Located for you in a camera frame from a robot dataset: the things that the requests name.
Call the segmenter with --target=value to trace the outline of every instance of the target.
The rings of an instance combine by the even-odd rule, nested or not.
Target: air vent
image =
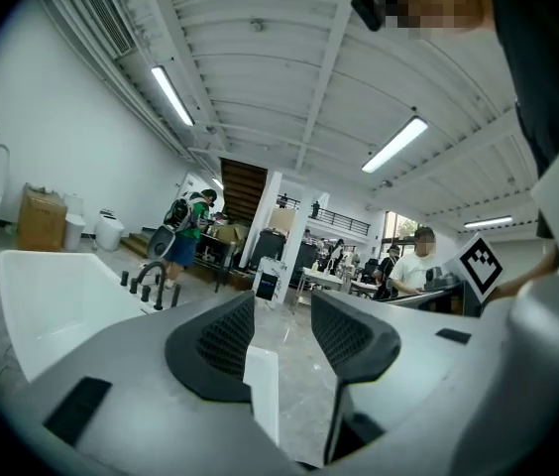
[[[130,52],[135,44],[112,0],[82,0],[92,22],[107,39],[105,45],[114,59]]]

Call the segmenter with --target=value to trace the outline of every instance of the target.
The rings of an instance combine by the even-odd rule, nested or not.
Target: white t-shirt
[[[393,281],[401,281],[407,288],[422,288],[427,282],[427,270],[440,266],[435,254],[419,258],[416,253],[406,254],[394,265],[390,273]],[[398,292],[400,297],[407,296],[403,291]]]

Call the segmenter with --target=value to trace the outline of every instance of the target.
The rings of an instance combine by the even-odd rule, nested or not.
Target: staircase
[[[224,208],[229,222],[251,225],[267,183],[267,170],[222,159]]]
[[[143,259],[148,257],[149,242],[150,235],[146,233],[130,233],[130,236],[124,236],[121,238],[121,245]]]

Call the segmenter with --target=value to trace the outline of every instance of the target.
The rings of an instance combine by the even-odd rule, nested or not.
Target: black faucet
[[[140,284],[145,278],[145,275],[148,274],[148,271],[155,267],[161,268],[163,274],[161,275],[161,279],[159,280],[159,291],[157,293],[157,302],[154,305],[154,310],[163,310],[163,287],[165,286],[165,277],[168,274],[167,270],[165,269],[165,265],[161,263],[161,261],[154,261],[149,265],[146,265],[145,268],[141,270],[139,277],[137,277],[137,283]]]

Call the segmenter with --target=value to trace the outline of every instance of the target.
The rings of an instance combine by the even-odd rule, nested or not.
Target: ceiling light
[[[499,218],[490,218],[489,220],[480,220],[478,222],[467,222],[465,227],[480,227],[480,226],[493,226],[496,224],[508,224],[509,222],[513,221],[513,217],[499,217]]]
[[[184,107],[184,104],[180,100],[180,97],[178,97],[176,90],[173,88],[173,85],[171,84],[171,81],[169,81],[165,69],[162,68],[161,66],[154,67],[152,69],[152,74],[159,82],[161,89],[169,99],[169,102],[171,102],[173,109],[175,109],[176,113],[178,113],[178,116],[180,117],[180,120],[182,120],[182,123],[184,123],[187,127],[193,127],[193,119],[191,118],[186,108]]]
[[[395,156],[403,148],[405,148],[414,139],[420,136],[427,128],[427,124],[418,118],[413,117],[407,125],[405,125],[400,132],[398,132],[384,147],[373,156],[363,167],[362,170],[366,173],[373,173],[389,159]]]

